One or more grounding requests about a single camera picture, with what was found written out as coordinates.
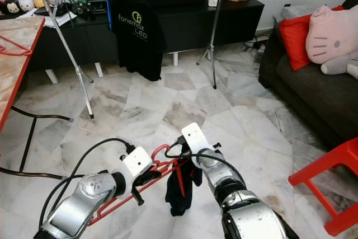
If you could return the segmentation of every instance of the table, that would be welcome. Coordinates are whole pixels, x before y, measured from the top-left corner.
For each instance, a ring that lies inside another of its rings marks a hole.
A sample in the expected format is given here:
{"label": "table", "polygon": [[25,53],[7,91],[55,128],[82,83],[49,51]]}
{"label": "table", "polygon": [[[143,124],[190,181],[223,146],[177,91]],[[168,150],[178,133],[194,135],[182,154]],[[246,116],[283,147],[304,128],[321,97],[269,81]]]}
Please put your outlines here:
{"label": "table", "polygon": [[[24,18],[0,21],[0,35],[15,41],[31,50],[43,29],[43,18]],[[0,45],[6,51],[20,53],[20,47],[0,38]],[[30,61],[31,55],[12,56],[0,54],[0,132]]]}
{"label": "table", "polygon": [[[4,51],[0,53],[0,132],[4,127],[6,117],[10,109],[13,109],[14,111],[24,116],[34,118],[22,157],[20,172],[22,172],[25,166],[27,153],[30,148],[32,135],[34,133],[35,124],[38,118],[59,118],[72,121],[71,118],[60,115],[35,115],[12,106],[16,92],[30,61],[31,53],[35,48],[36,42],[43,29],[44,22],[45,20],[39,17],[0,21],[0,36],[3,36],[6,39],[10,39],[11,41],[31,50],[28,52],[28,55],[7,55],[4,54]],[[8,53],[21,54],[25,52],[24,48],[21,48],[2,38],[0,38],[0,45],[5,47],[5,51]],[[8,174],[13,175],[25,174],[17,171],[3,169],[1,167],[0,172],[7,172]]]}

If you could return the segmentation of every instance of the electrical cord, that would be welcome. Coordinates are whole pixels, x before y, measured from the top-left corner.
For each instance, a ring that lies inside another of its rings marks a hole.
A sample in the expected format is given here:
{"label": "electrical cord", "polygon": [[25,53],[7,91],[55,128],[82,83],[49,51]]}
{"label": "electrical cord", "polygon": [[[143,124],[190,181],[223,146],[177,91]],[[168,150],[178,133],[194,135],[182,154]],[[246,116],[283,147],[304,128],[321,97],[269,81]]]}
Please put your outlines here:
{"label": "electrical cord", "polygon": [[[110,141],[118,141],[118,142],[121,142],[125,145],[126,147],[126,151],[127,153],[130,153],[132,152],[134,149],[135,149],[135,146],[130,144],[129,142],[121,139],[121,138],[108,138],[108,139],[105,139],[105,140],[102,140],[100,142],[98,142],[97,144],[93,145],[91,148],[89,148],[83,155],[82,157],[78,160],[76,166],[74,167],[74,169],[72,170],[72,173],[70,175],[69,178],[71,178],[72,176],[74,176],[79,168],[79,166],[81,165],[81,163],[83,162],[84,158],[92,151],[94,150],[95,148],[97,148],[98,146],[104,144],[104,143],[107,143],[107,142],[110,142]],[[56,208],[56,206],[58,205],[58,203],[60,202],[60,199],[62,198],[63,194],[65,193],[65,191],[67,190],[67,187],[68,185],[70,184],[70,180],[67,181],[66,185],[62,188],[60,194],[58,195],[58,197],[56,198],[56,201],[55,203],[53,204],[52,208],[51,208],[51,211],[54,210]]]}
{"label": "electrical cord", "polygon": [[13,176],[28,176],[28,177],[48,177],[50,179],[63,179],[63,176],[47,173],[27,173],[27,172],[18,172],[14,170],[9,170],[6,168],[0,167],[0,172]]}
{"label": "electrical cord", "polygon": [[47,209],[47,206],[52,198],[52,196],[55,194],[55,192],[63,185],[65,184],[66,182],[70,182],[71,180],[73,179],[76,179],[76,178],[79,178],[79,177],[84,177],[84,175],[74,175],[74,176],[70,176],[64,180],[62,180],[59,184],[57,184],[53,190],[50,192],[49,196],[47,196],[46,198],[46,201],[43,205],[43,208],[41,210],[41,214],[40,214],[40,220],[39,220],[39,229],[41,228],[41,226],[43,225],[44,223],[44,216],[45,216],[45,212],[46,212],[46,209]]}
{"label": "electrical cord", "polygon": [[227,162],[226,160],[223,160],[219,157],[216,156],[212,156],[212,155],[207,155],[207,154],[197,154],[197,153],[189,153],[189,154],[181,154],[181,155],[168,155],[168,151],[165,151],[164,155],[167,158],[191,158],[191,157],[204,157],[204,158],[208,158],[208,159],[212,159],[212,160],[216,160],[219,161],[223,164],[225,164],[226,166],[230,167],[235,174],[237,174],[237,176],[239,177],[239,179],[241,180],[242,184],[244,185],[244,187],[246,188],[246,184],[244,181],[244,178],[242,177],[242,175],[239,173],[239,171],[229,162]]}
{"label": "electrical cord", "polygon": [[72,17],[71,17],[71,13],[69,13],[69,10],[68,10],[68,7],[67,7],[67,2],[66,0],[62,0],[63,1],[63,4],[66,6],[66,10],[67,10],[67,13],[68,13],[68,17],[71,21],[71,26],[72,26],[72,29],[74,29],[74,26],[73,26],[73,21],[72,21]]}

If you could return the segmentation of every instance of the red plastic stool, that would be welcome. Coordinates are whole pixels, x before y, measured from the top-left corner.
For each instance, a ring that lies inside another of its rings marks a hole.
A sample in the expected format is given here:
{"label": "red plastic stool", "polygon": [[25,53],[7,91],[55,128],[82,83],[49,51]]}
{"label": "red plastic stool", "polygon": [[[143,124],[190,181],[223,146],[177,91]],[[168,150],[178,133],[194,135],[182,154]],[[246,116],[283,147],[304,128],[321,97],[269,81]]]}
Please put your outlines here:
{"label": "red plastic stool", "polygon": [[338,214],[310,179],[329,168],[336,168],[340,165],[346,165],[358,177],[358,137],[341,144],[305,168],[289,176],[289,182],[292,186],[305,183],[330,213],[333,219],[324,228],[332,236],[337,236],[339,233],[358,223],[358,203]]}

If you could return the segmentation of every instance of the pink plush toy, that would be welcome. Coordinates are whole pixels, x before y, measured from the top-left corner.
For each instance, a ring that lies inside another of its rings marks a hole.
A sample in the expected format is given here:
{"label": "pink plush toy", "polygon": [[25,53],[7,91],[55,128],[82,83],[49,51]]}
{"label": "pink plush toy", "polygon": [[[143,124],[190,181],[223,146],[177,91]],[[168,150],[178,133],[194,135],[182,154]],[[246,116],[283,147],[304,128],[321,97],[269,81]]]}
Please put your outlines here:
{"label": "pink plush toy", "polygon": [[349,73],[358,79],[358,5],[344,11],[318,8],[310,18],[306,50],[324,74]]}

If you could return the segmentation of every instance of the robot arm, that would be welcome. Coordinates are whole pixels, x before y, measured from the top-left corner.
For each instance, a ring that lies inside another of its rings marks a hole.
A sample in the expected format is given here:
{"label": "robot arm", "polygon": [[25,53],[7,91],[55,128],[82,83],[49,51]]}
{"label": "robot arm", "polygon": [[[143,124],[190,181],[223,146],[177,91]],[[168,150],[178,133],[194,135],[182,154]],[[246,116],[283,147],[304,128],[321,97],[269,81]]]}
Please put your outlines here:
{"label": "robot arm", "polygon": [[[183,128],[182,134],[181,143],[189,145],[194,165],[203,170],[222,210],[225,239],[298,239],[279,215],[246,189],[239,172],[208,143],[196,123]],[[34,238],[79,238],[94,212],[116,196],[125,197],[131,192],[142,205],[144,201],[135,186],[158,177],[156,173],[159,172],[149,171],[153,162],[141,147],[132,151],[123,163],[125,169],[121,172],[90,174],[82,178],[74,193],[50,214]]]}
{"label": "robot arm", "polygon": [[142,205],[144,201],[135,186],[138,179],[142,179],[140,176],[152,166],[152,159],[142,147],[137,147],[123,160],[123,164],[121,172],[104,172],[83,177],[74,193],[50,214],[34,239],[80,238],[94,212],[113,197],[132,193],[138,204]]}
{"label": "robot arm", "polygon": [[222,225],[226,239],[286,239],[283,223],[276,213],[253,192],[246,189],[241,175],[218,160],[224,156],[215,151],[196,123],[182,129],[191,148],[192,161],[201,168],[216,201],[222,210]]}

